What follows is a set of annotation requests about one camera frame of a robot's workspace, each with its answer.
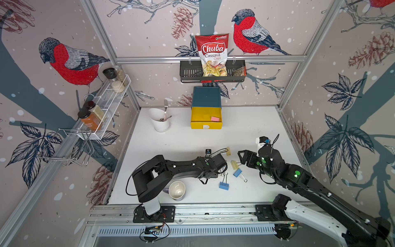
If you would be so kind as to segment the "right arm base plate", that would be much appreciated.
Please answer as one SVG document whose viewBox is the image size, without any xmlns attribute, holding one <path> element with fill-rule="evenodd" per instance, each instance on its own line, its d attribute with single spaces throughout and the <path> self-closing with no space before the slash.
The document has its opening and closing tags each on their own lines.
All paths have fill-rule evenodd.
<svg viewBox="0 0 395 247">
<path fill-rule="evenodd" d="M 296 221 L 290 219 L 284 209 L 277 209 L 269 204 L 258 204 L 255 205 L 254 216 L 257 217 L 258 221 L 269 221 L 269 222 L 277 222 L 277 221 L 287 221 L 296 223 Z"/>
</svg>

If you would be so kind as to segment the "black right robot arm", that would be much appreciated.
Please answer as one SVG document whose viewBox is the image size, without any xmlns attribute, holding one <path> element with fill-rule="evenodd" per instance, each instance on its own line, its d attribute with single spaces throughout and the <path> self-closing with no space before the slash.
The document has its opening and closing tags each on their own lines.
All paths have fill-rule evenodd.
<svg viewBox="0 0 395 247">
<path fill-rule="evenodd" d="M 295 164 L 288 164 L 272 145 L 265 144 L 257 152 L 238 151 L 241 164 L 259 171 L 274 180 L 274 184 L 300 195 L 324 212 L 278 194 L 271 204 L 256 205 L 260 221 L 290 220 L 304 223 L 339 241 L 344 247 L 387 247 L 390 245 L 390 222 L 383 217 L 372 217 L 339 196 L 333 194 L 309 172 Z"/>
</svg>

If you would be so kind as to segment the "yellow top drawer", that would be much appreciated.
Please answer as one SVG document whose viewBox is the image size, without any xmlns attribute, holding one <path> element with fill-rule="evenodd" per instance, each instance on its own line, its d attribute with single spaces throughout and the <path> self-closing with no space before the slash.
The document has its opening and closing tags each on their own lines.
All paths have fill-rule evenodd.
<svg viewBox="0 0 395 247">
<path fill-rule="evenodd" d="M 220 121 L 219 122 L 211 121 L 210 119 L 212 116 L 220 118 Z M 222 109 L 192 107 L 190 125 L 192 129 L 210 129 L 210 130 L 222 129 L 223 126 Z"/>
</svg>

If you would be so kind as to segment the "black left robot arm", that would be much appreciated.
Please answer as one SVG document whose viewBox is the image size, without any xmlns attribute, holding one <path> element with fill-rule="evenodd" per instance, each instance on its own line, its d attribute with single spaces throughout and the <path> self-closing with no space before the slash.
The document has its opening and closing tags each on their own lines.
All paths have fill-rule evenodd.
<svg viewBox="0 0 395 247">
<path fill-rule="evenodd" d="M 221 154 L 191 161 L 171 161 L 156 155 L 140 164 L 129 176 L 133 180 L 138 201 L 151 216 L 161 211 L 158 195 L 173 179 L 196 178 L 202 184 L 227 171 L 227 161 Z"/>
</svg>

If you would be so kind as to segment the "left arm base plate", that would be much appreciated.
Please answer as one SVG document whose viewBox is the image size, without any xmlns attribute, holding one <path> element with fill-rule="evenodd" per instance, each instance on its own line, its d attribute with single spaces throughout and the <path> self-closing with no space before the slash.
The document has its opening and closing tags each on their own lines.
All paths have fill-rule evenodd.
<svg viewBox="0 0 395 247">
<path fill-rule="evenodd" d="M 144 206 L 140 204 L 134 209 L 133 223 L 172 223 L 174 215 L 175 206 L 161 206 L 158 212 L 148 215 Z"/>
</svg>

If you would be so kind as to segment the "blue binder clip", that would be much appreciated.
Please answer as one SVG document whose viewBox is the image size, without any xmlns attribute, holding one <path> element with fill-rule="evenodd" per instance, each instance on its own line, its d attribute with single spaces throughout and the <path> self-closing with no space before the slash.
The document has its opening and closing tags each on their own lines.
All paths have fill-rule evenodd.
<svg viewBox="0 0 395 247">
<path fill-rule="evenodd" d="M 235 172 L 233 173 L 233 176 L 236 178 L 241 178 L 244 183 L 248 182 L 247 178 L 242 174 L 242 170 L 240 168 L 235 170 Z"/>
<path fill-rule="evenodd" d="M 227 175 L 228 173 L 223 173 L 223 180 L 219 183 L 219 188 L 223 190 L 229 190 L 229 184 L 227 183 Z"/>
</svg>

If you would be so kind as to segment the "blue binder clip front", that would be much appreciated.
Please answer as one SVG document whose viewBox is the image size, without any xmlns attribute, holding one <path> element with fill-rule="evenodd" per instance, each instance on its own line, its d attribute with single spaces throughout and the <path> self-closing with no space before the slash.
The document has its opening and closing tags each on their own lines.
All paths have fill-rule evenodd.
<svg viewBox="0 0 395 247">
<path fill-rule="evenodd" d="M 223 180 L 219 183 L 219 188 L 223 190 L 229 190 L 229 184 L 227 183 L 227 175 L 228 173 L 223 173 Z"/>
</svg>

